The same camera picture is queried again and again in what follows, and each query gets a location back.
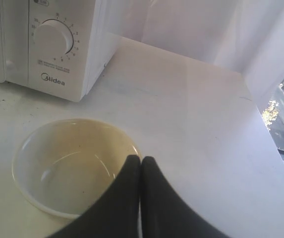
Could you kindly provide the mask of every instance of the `microwave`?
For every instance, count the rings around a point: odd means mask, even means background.
[[[115,53],[127,0],[0,0],[0,83],[70,101]]]

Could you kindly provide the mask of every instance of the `bowl rim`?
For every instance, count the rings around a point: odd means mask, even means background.
[[[28,141],[28,139],[33,135],[35,134],[37,131],[39,131],[40,129],[42,128],[45,128],[45,127],[48,127],[48,126],[53,126],[55,124],[60,124],[60,123],[68,123],[68,122],[79,122],[79,121],[86,121],[86,122],[94,122],[94,123],[99,123],[99,124],[104,124],[108,127],[112,127],[113,129],[117,130],[118,132],[120,132],[121,134],[124,134],[126,135],[131,141],[132,141],[132,144],[133,144],[133,147],[136,151],[136,155],[140,156],[141,157],[141,153],[139,151],[139,149],[137,148],[136,144],[134,143],[134,141],[131,139],[130,136],[128,136],[128,134],[124,131],[124,130],[121,130],[120,128],[112,125],[112,124],[109,124],[109,123],[106,123],[104,121],[101,121],[101,120],[96,120],[96,119],[85,119],[85,118],[75,118],[75,119],[61,119],[61,120],[55,120],[55,121],[52,121],[52,122],[49,122],[49,123],[46,123],[40,127],[38,127],[37,129],[33,130],[31,133],[29,133],[27,135],[27,137],[25,137],[23,139],[23,141],[18,145],[17,149],[15,150],[15,153],[14,153],[14,156],[13,156],[13,159],[12,159],[12,177],[13,177],[13,180],[14,180],[14,183],[16,185],[16,187],[18,188],[18,190],[21,192],[21,194],[24,196],[24,198],[31,204],[33,205],[34,207],[40,209],[41,211],[43,212],[46,212],[48,214],[51,214],[51,215],[54,215],[54,216],[58,216],[58,217],[62,217],[62,218],[67,218],[67,219],[76,219],[78,217],[80,217],[81,215],[80,214],[71,214],[71,213],[64,213],[64,212],[60,212],[60,211],[57,211],[55,209],[52,209],[48,206],[45,206],[44,204],[40,203],[39,201],[37,201],[26,189],[24,189],[24,187],[22,185],[20,185],[17,177],[15,177],[15,174],[17,174],[16,172],[16,169],[15,169],[15,163],[17,163],[17,159],[18,159],[18,154],[19,152],[22,150],[22,148],[24,147],[25,143]]]

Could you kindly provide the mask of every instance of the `stain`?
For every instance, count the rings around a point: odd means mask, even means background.
[[[247,97],[239,97],[239,98],[241,98],[241,99],[245,99],[245,100],[248,100],[248,101],[252,102],[252,100],[251,100],[251,99],[249,99],[249,98],[247,98]]]

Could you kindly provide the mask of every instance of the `white countertop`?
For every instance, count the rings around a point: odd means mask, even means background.
[[[233,238],[284,237],[284,163],[241,76],[128,39],[80,103],[0,84],[0,237],[67,224],[25,201],[11,175],[21,141],[67,118],[126,131],[188,205]]]

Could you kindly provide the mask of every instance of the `curtain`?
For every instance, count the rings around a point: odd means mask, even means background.
[[[124,36],[241,73],[260,111],[284,78],[284,0],[130,0]]]

